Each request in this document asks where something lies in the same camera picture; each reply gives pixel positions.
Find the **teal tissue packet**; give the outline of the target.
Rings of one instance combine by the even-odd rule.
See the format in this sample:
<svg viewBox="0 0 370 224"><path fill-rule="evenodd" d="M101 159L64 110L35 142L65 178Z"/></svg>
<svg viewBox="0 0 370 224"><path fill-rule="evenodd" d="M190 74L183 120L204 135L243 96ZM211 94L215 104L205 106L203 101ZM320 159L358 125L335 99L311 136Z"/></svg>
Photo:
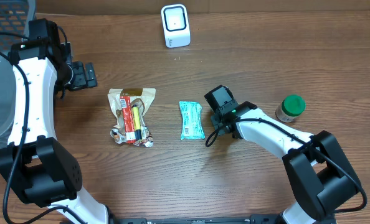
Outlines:
<svg viewBox="0 0 370 224"><path fill-rule="evenodd" d="M179 109L183 121L180 139L205 139L201 123L202 106L198 102L180 101Z"/></svg>

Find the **green lid jar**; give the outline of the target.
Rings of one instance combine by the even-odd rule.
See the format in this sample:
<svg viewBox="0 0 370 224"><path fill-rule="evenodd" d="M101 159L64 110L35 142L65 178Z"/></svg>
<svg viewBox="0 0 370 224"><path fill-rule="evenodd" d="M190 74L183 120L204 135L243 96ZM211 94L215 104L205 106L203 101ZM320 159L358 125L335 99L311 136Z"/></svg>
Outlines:
<svg viewBox="0 0 370 224"><path fill-rule="evenodd" d="M305 110L306 103L300 95L288 95L275 110L276 117L284 122L291 123Z"/></svg>

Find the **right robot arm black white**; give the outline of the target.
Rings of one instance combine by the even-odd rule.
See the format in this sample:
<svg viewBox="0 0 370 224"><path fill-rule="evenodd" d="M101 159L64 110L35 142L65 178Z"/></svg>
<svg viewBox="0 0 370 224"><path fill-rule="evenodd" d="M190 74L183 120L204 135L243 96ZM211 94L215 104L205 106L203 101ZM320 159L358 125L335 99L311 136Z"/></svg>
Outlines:
<svg viewBox="0 0 370 224"><path fill-rule="evenodd" d="M295 203L279 214L253 214L250 223L336 223L337 213L357 212L367 196L334 135L298 131L267 116L257 105L239 104L219 85L205 94L213 111L211 146L221 134L258 144L282 160Z"/></svg>

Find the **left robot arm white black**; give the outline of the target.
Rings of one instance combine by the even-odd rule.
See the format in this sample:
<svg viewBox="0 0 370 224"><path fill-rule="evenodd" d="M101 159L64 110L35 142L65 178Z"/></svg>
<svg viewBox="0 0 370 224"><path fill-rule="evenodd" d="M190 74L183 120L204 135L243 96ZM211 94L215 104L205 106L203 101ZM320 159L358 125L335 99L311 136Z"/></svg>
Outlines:
<svg viewBox="0 0 370 224"><path fill-rule="evenodd" d="M83 187L80 165L54 128L55 96L96 87L93 65L72 61L71 46L56 23L36 19L28 28L5 55L16 82L12 130L0 149L5 192L44 213L58 211L72 223L114 223L109 208Z"/></svg>

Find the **beige brown snack bag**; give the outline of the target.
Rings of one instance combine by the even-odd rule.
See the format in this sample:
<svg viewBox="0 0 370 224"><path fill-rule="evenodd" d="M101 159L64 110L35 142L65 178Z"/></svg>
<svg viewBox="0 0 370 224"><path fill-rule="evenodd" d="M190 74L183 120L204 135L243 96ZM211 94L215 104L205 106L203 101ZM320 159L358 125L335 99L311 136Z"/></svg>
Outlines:
<svg viewBox="0 0 370 224"><path fill-rule="evenodd" d="M135 146L152 147L153 137L144 121L144 115L154 101L156 90L154 88L127 88L111 89L108 92L110 109L116 118L116 125L110 130L110 136L117 144L131 144L126 141L125 124L120 104L120 96L130 96L131 105L136 105L140 115L142 139L133 143Z"/></svg>

